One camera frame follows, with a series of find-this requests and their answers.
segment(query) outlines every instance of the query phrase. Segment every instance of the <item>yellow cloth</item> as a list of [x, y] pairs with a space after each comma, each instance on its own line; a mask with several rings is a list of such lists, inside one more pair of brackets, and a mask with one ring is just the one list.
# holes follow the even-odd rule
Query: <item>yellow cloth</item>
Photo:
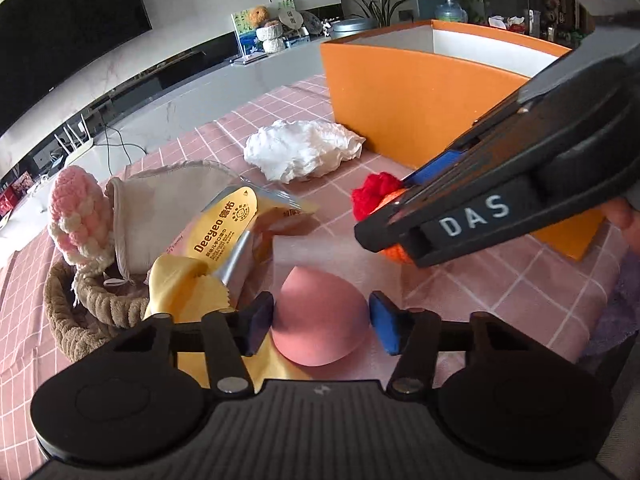
[[[226, 287], [207, 272], [207, 264], [201, 260], [172, 254], [160, 256], [149, 274], [150, 299], [145, 318], [165, 312], [171, 314], [176, 323], [188, 323], [200, 321], [209, 312], [229, 309]], [[265, 379], [309, 378], [276, 350], [270, 332], [258, 353], [243, 359], [256, 391]], [[204, 354], [179, 352], [178, 368], [203, 388], [209, 388]]]

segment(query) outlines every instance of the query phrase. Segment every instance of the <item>potted plant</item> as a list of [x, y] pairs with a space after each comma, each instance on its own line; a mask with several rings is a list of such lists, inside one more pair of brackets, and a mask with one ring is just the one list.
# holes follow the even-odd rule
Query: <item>potted plant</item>
[[353, 14], [358, 18], [373, 20], [379, 27], [391, 25], [391, 18], [396, 9], [410, 0], [353, 0], [362, 9], [363, 14]]

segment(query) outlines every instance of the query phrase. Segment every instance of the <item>ribbed black surface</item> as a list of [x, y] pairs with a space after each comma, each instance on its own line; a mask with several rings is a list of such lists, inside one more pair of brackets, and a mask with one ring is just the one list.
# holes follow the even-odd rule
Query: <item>ribbed black surface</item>
[[49, 462], [38, 480], [610, 479], [593, 463], [558, 472], [505, 470], [444, 436], [428, 410], [391, 400], [373, 381], [269, 381], [251, 400], [219, 406], [183, 448], [128, 470]]

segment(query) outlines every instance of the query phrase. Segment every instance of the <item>orange crochet item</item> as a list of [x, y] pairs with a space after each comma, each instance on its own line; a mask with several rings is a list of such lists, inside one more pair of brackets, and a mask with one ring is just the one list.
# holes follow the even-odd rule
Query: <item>orange crochet item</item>
[[[402, 195], [406, 190], [402, 187], [402, 181], [389, 173], [370, 174], [359, 189], [351, 193], [353, 203], [353, 215], [359, 222], [364, 220], [383, 205]], [[399, 244], [380, 251], [390, 260], [403, 264], [412, 264], [414, 261], [404, 252]]]

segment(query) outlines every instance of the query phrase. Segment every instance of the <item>purple fabric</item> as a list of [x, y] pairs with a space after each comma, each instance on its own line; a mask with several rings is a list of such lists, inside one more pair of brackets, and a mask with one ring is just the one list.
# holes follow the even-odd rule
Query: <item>purple fabric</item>
[[620, 276], [583, 356], [611, 350], [640, 330], [640, 257], [629, 251], [620, 264]]

